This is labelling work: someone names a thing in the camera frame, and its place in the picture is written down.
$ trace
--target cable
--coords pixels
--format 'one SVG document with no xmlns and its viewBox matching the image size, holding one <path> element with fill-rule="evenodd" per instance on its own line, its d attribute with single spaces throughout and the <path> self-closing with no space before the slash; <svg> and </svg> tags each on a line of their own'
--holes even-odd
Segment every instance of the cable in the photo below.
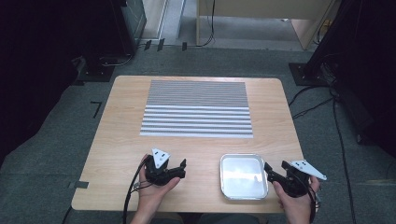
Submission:
<svg viewBox="0 0 396 224">
<path fill-rule="evenodd" d="M 62 221 L 62 224 L 66 223 L 67 218 L 69 217 L 69 213 L 72 210 L 72 206 L 70 205 L 69 209 L 67 209 L 66 214 L 64 214 L 64 220 Z"/>
<path fill-rule="evenodd" d="M 137 167 L 136 173 L 134 174 L 134 178 L 132 179 L 132 182 L 131 182 L 131 186 L 129 186 L 128 193 L 126 194 L 125 203 L 124 203 L 124 209 L 123 209 L 123 212 L 122 212 L 122 223 L 123 224 L 126 224 L 126 217 L 127 217 L 127 212 L 128 212 L 128 203 L 129 203 L 129 200 L 131 199 L 131 194 L 135 191 L 135 190 L 132 190 L 132 188 L 134 187 L 134 182 L 136 181 L 136 178 L 139 175 L 139 172 L 142 169 L 143 165 L 146 163 L 146 161 L 147 161 L 147 158 L 145 158 L 140 163 L 139 167 Z"/>
<path fill-rule="evenodd" d="M 320 104 L 318 104 L 318 105 L 315 105 L 314 107 L 311 107 L 311 108 L 309 108 L 309 109 L 306 109 L 306 110 L 304 110 L 304 111 L 301 111 L 300 113 L 297 113 L 296 115 L 294 115 L 292 118 L 293 118 L 293 119 L 297 119 L 297 118 L 299 118 L 299 117 L 302 117 L 302 116 L 304 116 L 306 113 L 308 113 L 309 111 L 314 110 L 314 109 L 320 107 L 321 105 L 326 105 L 326 104 L 329 103 L 332 99 L 333 99 L 333 98 L 327 99 L 327 100 L 323 101 L 322 103 L 320 103 Z"/>
<path fill-rule="evenodd" d="M 335 127 L 337 128 L 338 137 L 340 138 L 341 150 L 342 150 L 342 155 L 343 155 L 343 163 L 344 163 L 344 172 L 346 175 L 347 192 L 349 194 L 349 203 L 350 203 L 350 211 L 351 211 L 351 215 L 352 215 L 352 221 L 354 224 L 356 224 L 355 208 L 353 205 L 352 190 L 351 190 L 350 182 L 349 182 L 349 174 L 347 172 L 347 159 L 346 159 L 346 153 L 345 153 L 345 147 L 344 147 L 344 140 L 343 140 L 343 136 L 341 135 L 340 126 L 338 124 L 337 113 L 335 111 L 335 103 L 336 103 L 336 100 L 334 98 L 334 100 L 332 101 L 332 113 L 334 115 Z"/>
<path fill-rule="evenodd" d="M 294 173 L 290 172 L 291 175 L 293 175 L 294 178 L 296 178 L 300 184 L 302 184 L 306 190 L 306 192 L 308 193 L 309 199 L 311 199 L 311 214 L 309 215 L 309 222 L 312 223 L 315 219 L 315 214 L 316 214 L 316 208 L 317 207 L 317 198 L 316 198 L 316 194 L 314 194 L 314 196 L 312 196 L 311 190 L 312 192 L 315 193 L 315 191 L 311 188 L 311 186 L 307 186 L 301 179 L 300 177 L 298 177 L 297 175 L 295 175 Z"/>
<path fill-rule="evenodd" d="M 359 8 L 359 15 L 358 15 L 357 22 L 356 22 L 355 34 L 354 34 L 354 37 L 353 37 L 353 42 L 355 42 L 355 40 L 357 39 L 357 36 L 358 36 L 358 30 L 359 30 L 359 23 L 360 23 L 360 21 L 361 21 L 361 9 L 362 9 L 362 8 L 363 8 L 363 0 L 361 0 L 361 6 L 360 6 L 360 8 Z M 324 60 L 325 60 L 326 58 L 328 58 L 328 57 L 335 56 L 335 55 L 339 55 L 339 54 L 344 54 L 344 53 L 350 51 L 352 48 L 353 48 L 353 45 L 351 44 L 351 45 L 349 45 L 349 48 L 346 49 L 346 50 L 344 50 L 344 51 L 337 52 L 337 53 L 329 53 L 329 54 L 326 54 L 325 56 L 323 56 L 323 57 L 318 61 L 318 63 L 319 63 L 319 62 L 323 63 Z"/>
<path fill-rule="evenodd" d="M 318 88 L 318 87 L 324 87 L 324 86 L 309 86 L 309 87 L 305 87 L 305 88 L 303 88 L 302 90 L 298 91 L 298 92 L 293 96 L 293 99 L 291 99 L 291 101 L 290 101 L 290 103 L 289 103 L 289 106 L 291 106 L 291 105 L 294 103 L 294 101 L 297 99 L 297 96 L 300 95 L 301 93 L 303 93 L 304 91 L 308 91 L 308 90 L 311 90 L 311 89 L 314 89 L 314 88 Z"/>
<path fill-rule="evenodd" d="M 214 28 L 214 25 L 213 25 L 213 17 L 215 16 L 215 6 L 216 6 L 216 0 L 213 0 L 213 6 L 212 6 L 212 24 L 211 24 L 211 34 L 210 34 L 210 37 L 207 39 L 206 43 L 204 43 L 203 45 L 196 45 L 196 47 L 204 47 L 204 46 L 208 45 L 210 42 L 212 42 L 212 40 L 214 39 L 215 28 Z"/>
</svg>

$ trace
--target gray carpet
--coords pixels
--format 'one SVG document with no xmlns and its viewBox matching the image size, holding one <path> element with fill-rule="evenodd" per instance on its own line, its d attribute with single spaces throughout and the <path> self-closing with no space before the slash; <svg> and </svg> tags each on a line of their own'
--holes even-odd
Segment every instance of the gray carpet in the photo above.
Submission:
<svg viewBox="0 0 396 224">
<path fill-rule="evenodd" d="M 109 83 L 71 86 L 48 115 L 37 135 L 10 153 L 0 173 L 0 223 L 62 223 L 87 158 L 112 82 L 119 75 L 198 77 L 277 77 L 288 101 L 296 87 L 288 63 L 305 63 L 311 52 L 255 49 L 140 49 L 117 67 Z M 292 115 L 330 98 L 317 88 L 304 92 L 290 107 Z M 94 118 L 97 104 L 103 102 Z M 356 143 L 344 108 L 336 113 L 344 138 L 354 213 L 357 223 L 396 223 L 396 186 L 368 180 L 395 179 L 395 160 L 376 146 Z M 294 121 L 304 157 L 328 177 L 322 181 L 322 206 L 315 223 L 352 223 L 343 154 L 332 114 L 332 103 Z M 121 212 L 72 211 L 67 223 L 120 223 Z M 269 223 L 285 223 L 282 214 Z"/>
</svg>

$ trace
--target wooden table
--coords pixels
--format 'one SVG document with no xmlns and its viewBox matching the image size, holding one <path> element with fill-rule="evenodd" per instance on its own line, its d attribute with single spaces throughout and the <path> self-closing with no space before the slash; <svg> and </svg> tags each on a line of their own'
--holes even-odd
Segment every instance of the wooden table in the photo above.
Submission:
<svg viewBox="0 0 396 224">
<path fill-rule="evenodd" d="M 196 44 L 200 45 L 200 17 L 211 16 L 214 0 L 197 1 Z M 335 0 L 216 0 L 215 16 L 292 19 L 303 49 L 307 49 Z"/>
<path fill-rule="evenodd" d="M 140 135 L 151 80 L 242 82 L 246 86 L 252 138 L 171 137 Z M 130 77 L 114 82 L 72 206 L 76 210 L 122 211 L 137 166 L 152 148 L 171 154 L 168 168 L 187 159 L 186 178 L 170 191 L 159 208 L 163 212 L 280 213 L 272 184 L 261 201 L 229 201 L 221 192 L 219 161 L 227 153 L 254 153 L 284 175 L 281 162 L 302 160 L 282 84 L 275 78 Z M 137 196 L 129 209 L 134 211 Z"/>
</svg>

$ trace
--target hand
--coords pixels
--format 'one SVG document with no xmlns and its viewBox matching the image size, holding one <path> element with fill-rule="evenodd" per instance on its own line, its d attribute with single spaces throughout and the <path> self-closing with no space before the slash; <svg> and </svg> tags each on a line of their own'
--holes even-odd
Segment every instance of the hand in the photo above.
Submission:
<svg viewBox="0 0 396 224">
<path fill-rule="evenodd" d="M 315 195 L 318 192 L 320 183 L 318 179 L 314 176 L 310 177 L 311 188 L 314 192 L 311 193 Z M 299 198 L 290 197 L 282 188 L 282 186 L 274 181 L 274 189 L 279 197 L 280 208 L 285 210 L 286 218 L 289 224 L 307 224 L 309 223 L 309 218 L 311 215 L 311 199 L 308 194 L 305 194 Z"/>
<path fill-rule="evenodd" d="M 139 204 L 137 206 L 137 211 L 134 214 L 134 219 L 131 224 L 143 224 L 150 223 L 151 219 L 154 217 L 155 212 L 163 200 L 163 197 L 167 192 L 173 189 L 178 182 L 179 177 L 171 179 L 164 186 L 149 186 L 150 183 L 146 181 L 145 169 L 141 169 L 139 172 L 139 182 L 141 183 L 139 188 Z"/>
</svg>

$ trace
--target silver tray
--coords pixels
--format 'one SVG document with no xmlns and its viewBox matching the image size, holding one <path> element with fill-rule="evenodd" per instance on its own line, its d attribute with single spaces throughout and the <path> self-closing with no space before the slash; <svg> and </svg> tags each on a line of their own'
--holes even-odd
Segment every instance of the silver tray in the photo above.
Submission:
<svg viewBox="0 0 396 224">
<path fill-rule="evenodd" d="M 225 154 L 220 160 L 221 191 L 229 200 L 261 200 L 268 194 L 264 161 L 256 154 Z"/>
</svg>

